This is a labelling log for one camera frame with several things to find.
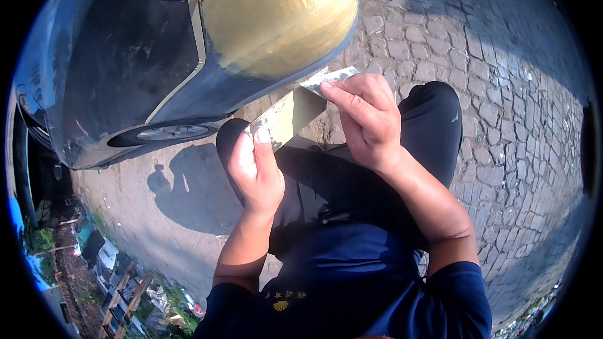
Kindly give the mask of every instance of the person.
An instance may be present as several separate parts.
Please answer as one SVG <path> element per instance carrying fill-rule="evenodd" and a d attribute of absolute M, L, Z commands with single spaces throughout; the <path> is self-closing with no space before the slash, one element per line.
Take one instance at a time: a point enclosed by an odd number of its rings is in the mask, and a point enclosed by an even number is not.
<path fill-rule="evenodd" d="M 472 223 L 448 191 L 463 131 L 454 90 L 417 85 L 396 107 L 375 74 L 320 89 L 347 144 L 273 154 L 267 130 L 251 139 L 242 119 L 218 132 L 244 210 L 193 337 L 490 337 Z M 267 253 L 283 266 L 258 292 Z"/>

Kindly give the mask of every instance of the hand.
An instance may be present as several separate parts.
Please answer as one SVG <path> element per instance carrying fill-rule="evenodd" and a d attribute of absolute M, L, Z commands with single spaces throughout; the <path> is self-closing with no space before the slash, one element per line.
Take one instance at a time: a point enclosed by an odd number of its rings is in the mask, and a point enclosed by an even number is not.
<path fill-rule="evenodd" d="M 352 156 L 373 171 L 387 174 L 400 162 L 400 111 L 387 80 L 372 73 L 320 84 L 339 109 Z"/>
<path fill-rule="evenodd" d="M 233 147 L 228 170 L 245 197 L 245 210 L 275 214 L 285 193 L 285 178 L 276 165 L 266 129 L 256 131 L 253 140 L 241 132 Z"/>

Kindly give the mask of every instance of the cobblestone pavement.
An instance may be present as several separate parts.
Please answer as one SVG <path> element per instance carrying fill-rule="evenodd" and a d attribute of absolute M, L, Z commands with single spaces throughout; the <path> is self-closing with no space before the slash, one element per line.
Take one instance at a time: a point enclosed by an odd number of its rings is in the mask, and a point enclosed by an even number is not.
<path fill-rule="evenodd" d="M 330 68 L 349 65 L 383 74 L 398 101 L 430 80 L 455 88 L 463 141 L 450 190 L 473 220 L 498 330 L 559 279 L 579 236 L 567 223 L 582 199 L 585 75 L 566 23 L 551 0 L 361 0 L 355 37 Z M 255 118 L 283 92 L 237 116 Z M 345 141 L 332 105 L 301 135 Z M 73 176 L 120 249 L 202 302 L 241 212 L 213 141 Z M 262 284 L 279 269 L 270 259 Z"/>

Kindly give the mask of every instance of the black pants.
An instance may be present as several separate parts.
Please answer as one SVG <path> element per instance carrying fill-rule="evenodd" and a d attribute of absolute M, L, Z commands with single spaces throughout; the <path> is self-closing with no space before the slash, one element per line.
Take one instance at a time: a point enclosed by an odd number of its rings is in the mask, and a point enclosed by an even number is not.
<path fill-rule="evenodd" d="M 461 108 L 446 83 L 412 88 L 398 109 L 402 114 L 400 143 L 444 186 L 449 187 L 463 133 Z M 245 201 L 226 166 L 248 122 L 231 119 L 218 131 L 216 148 L 235 194 Z M 358 165 L 346 144 L 332 150 L 281 147 L 276 162 L 285 176 L 285 196 L 270 233 L 269 253 L 278 259 L 308 230 L 339 223 L 370 223 L 429 251 L 428 242 L 404 201 L 373 171 Z"/>

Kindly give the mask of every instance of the hubcap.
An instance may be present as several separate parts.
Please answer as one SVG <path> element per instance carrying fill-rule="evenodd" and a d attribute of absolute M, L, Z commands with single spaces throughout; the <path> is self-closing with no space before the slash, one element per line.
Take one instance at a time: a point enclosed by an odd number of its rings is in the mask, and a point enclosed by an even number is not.
<path fill-rule="evenodd" d="M 136 137 L 141 140 L 186 139 L 199 137 L 208 131 L 209 129 L 202 124 L 192 126 L 165 126 L 139 132 Z"/>

